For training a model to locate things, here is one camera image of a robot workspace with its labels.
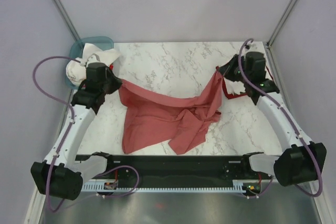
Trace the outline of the salmon pink t-shirt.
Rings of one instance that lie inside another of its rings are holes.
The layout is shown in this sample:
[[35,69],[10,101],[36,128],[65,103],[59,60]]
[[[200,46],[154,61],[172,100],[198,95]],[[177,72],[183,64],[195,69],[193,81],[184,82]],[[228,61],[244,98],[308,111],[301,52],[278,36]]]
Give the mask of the salmon pink t-shirt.
[[222,74],[215,71],[199,96],[174,98],[124,80],[119,89],[120,101],[127,107],[123,152],[168,141],[181,155],[204,143],[209,126],[221,118],[222,83]]

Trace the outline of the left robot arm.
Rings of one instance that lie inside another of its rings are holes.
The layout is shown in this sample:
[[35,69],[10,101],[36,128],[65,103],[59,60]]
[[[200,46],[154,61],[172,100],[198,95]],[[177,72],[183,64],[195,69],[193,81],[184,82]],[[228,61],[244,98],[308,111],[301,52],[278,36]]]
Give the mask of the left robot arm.
[[94,153],[80,163],[76,156],[82,139],[105,96],[120,89],[122,81],[104,63],[94,62],[86,67],[86,79],[80,84],[67,105],[69,116],[50,152],[42,162],[34,162],[30,172],[41,194],[75,200],[84,183],[97,175],[111,178],[115,165],[107,153]]

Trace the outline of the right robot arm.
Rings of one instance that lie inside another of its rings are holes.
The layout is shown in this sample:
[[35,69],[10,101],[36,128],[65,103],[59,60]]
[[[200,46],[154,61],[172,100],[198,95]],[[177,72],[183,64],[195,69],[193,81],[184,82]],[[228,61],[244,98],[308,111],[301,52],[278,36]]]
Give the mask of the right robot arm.
[[282,186],[321,182],[326,147],[314,143],[299,127],[285,106],[278,87],[267,78],[266,69],[264,55],[255,51],[241,58],[234,55],[227,64],[217,68],[226,80],[244,85],[244,94],[267,118],[282,149],[280,156],[258,152],[245,154],[240,172],[248,179],[259,172],[273,175]]

